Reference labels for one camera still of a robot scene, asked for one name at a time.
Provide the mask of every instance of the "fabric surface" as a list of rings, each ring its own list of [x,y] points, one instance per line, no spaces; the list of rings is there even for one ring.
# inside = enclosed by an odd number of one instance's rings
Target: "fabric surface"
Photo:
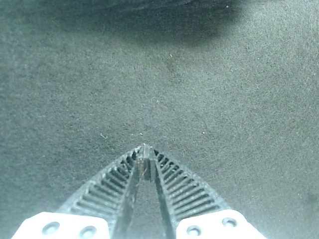
[[[319,238],[319,2],[0,0],[0,238],[149,143],[268,239]],[[162,239],[155,190],[132,238]]]

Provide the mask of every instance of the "dark gray felt surface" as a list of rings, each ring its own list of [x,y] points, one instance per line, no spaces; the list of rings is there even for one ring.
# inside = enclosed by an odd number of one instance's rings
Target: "dark gray felt surface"
[[[319,238],[319,1],[90,2],[0,0],[0,238],[143,142],[268,239]],[[132,238],[161,239],[142,188]]]

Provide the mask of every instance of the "gray carpet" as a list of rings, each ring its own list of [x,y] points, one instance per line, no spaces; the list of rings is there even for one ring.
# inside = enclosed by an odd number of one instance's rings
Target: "gray carpet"
[[[0,0],[0,238],[143,142],[268,239],[319,238],[319,2]],[[161,239],[154,189],[132,238]]]

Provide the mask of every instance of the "black 3d-printed finger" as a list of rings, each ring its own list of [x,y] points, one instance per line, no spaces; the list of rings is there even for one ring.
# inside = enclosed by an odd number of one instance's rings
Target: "black 3d-printed finger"
[[[155,182],[169,239],[181,220],[230,208],[196,174],[144,144],[93,176],[58,212],[103,218],[111,238],[126,238],[140,180]]]

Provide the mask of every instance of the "mounting hole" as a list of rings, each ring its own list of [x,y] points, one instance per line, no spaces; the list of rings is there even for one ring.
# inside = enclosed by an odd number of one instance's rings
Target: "mounting hole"
[[[225,227],[234,228],[237,226],[237,221],[233,218],[224,218],[222,222]]]
[[[200,236],[201,235],[201,229],[199,226],[190,226],[187,228],[187,234],[189,236]]]
[[[80,238],[89,239],[89,238],[92,238],[95,233],[96,233],[96,228],[93,226],[88,226],[82,229],[82,231],[80,232]]]
[[[59,227],[60,227],[60,223],[51,222],[42,229],[42,234],[46,236],[52,235],[59,229]]]

